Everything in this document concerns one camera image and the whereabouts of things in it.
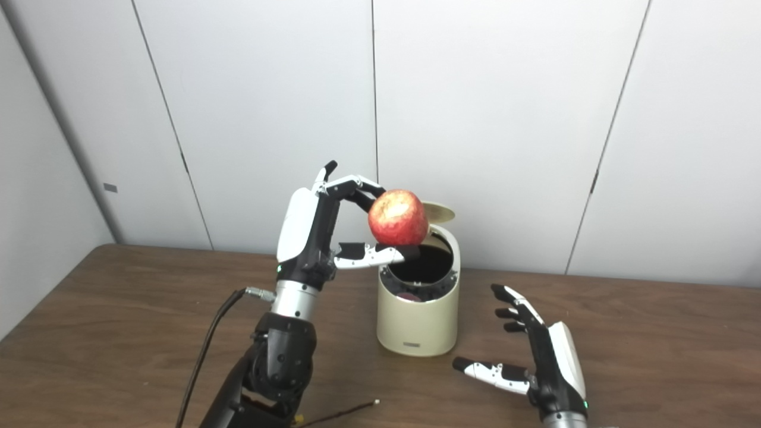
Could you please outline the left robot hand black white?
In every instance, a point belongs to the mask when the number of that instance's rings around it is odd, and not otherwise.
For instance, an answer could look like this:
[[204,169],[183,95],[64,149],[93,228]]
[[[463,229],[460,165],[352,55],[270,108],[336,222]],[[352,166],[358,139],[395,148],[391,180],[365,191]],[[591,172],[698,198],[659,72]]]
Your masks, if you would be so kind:
[[360,174],[330,181],[337,166],[334,160],[328,162],[312,184],[291,196],[278,238],[278,281],[298,282],[321,291],[337,270],[396,265],[421,257],[421,246],[342,242],[337,250],[331,249],[342,201],[368,212],[372,203],[386,193],[378,182]]

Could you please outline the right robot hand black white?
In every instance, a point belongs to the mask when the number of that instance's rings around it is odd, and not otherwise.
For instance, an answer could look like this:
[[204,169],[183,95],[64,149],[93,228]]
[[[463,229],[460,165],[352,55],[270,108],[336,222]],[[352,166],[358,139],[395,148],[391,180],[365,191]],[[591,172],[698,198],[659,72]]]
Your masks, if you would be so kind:
[[537,409],[544,427],[587,427],[586,383],[564,322],[547,325],[532,304],[507,285],[491,284],[495,298],[508,307],[495,309],[506,332],[527,334],[535,371],[507,363],[479,362],[455,357],[453,368],[500,390],[525,396]]

